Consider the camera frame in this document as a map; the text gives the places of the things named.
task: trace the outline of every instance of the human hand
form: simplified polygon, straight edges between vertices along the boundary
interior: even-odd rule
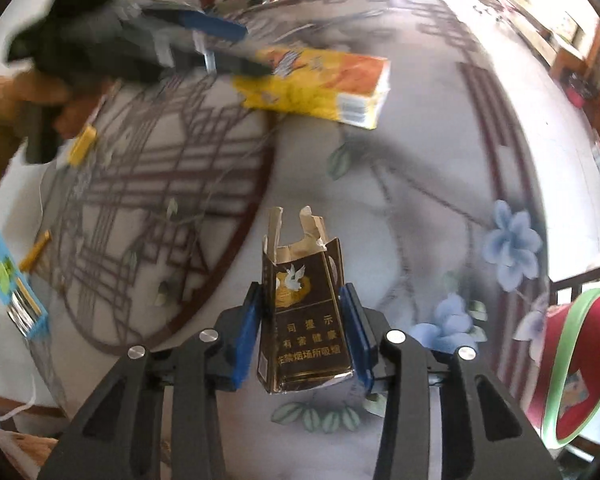
[[[53,127],[64,139],[78,135],[100,99],[112,86],[103,80],[93,90],[74,95],[60,78],[39,72],[36,69],[20,72],[4,90],[3,116],[13,124],[23,102],[46,106],[62,106]]]

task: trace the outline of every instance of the table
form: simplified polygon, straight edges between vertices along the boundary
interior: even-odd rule
[[[235,19],[255,41],[391,60],[378,128],[303,116],[275,127],[202,72],[112,95],[96,152],[42,183],[54,241],[32,285],[50,334],[31,350],[60,406],[73,415],[128,346],[177,345],[241,304],[260,278],[267,208],[285,209],[286,244],[305,205],[340,238],[365,306],[438,348],[469,341],[524,403],[534,366],[513,336],[547,290],[544,220],[524,136],[477,40],[437,0],[287,0]],[[165,280],[182,306],[156,301]],[[229,473],[369,478],[382,419],[362,400],[355,381],[270,396],[252,364],[241,390],[218,395]],[[362,423],[323,434],[272,422],[288,402],[322,415],[346,404]]]

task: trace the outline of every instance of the blue flower print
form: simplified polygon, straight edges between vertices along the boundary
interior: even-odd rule
[[[542,247],[542,240],[530,227],[531,218],[526,210],[511,214],[509,204],[497,200],[493,216],[498,228],[485,236],[482,256],[498,266],[498,283],[505,292],[511,292],[520,286],[523,276],[530,280],[538,277],[536,253]]]
[[[474,320],[467,314],[464,300],[451,293],[433,311],[433,323],[418,323],[411,327],[409,335],[426,348],[452,354],[461,346],[478,349],[469,334],[473,328]]]

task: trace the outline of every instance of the barcode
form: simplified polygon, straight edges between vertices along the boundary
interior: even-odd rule
[[[263,380],[267,380],[267,373],[269,371],[269,362],[264,354],[260,352],[260,362],[258,363],[258,373]]]
[[[366,124],[366,99],[339,94],[338,113],[342,122],[364,126]]]

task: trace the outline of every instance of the metal screw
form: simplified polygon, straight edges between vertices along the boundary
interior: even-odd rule
[[[407,340],[407,336],[402,330],[389,330],[386,333],[387,341],[399,345]]]
[[[212,343],[213,341],[218,339],[218,332],[216,332],[213,328],[205,328],[202,332],[200,332],[200,341],[205,343]]]
[[[470,346],[461,346],[458,349],[458,355],[465,361],[473,361],[477,354],[475,353],[475,350]]]
[[[129,357],[129,359],[139,359],[141,357],[144,357],[145,353],[146,353],[146,349],[144,348],[144,346],[136,345],[136,346],[132,346],[126,352],[126,355]]]

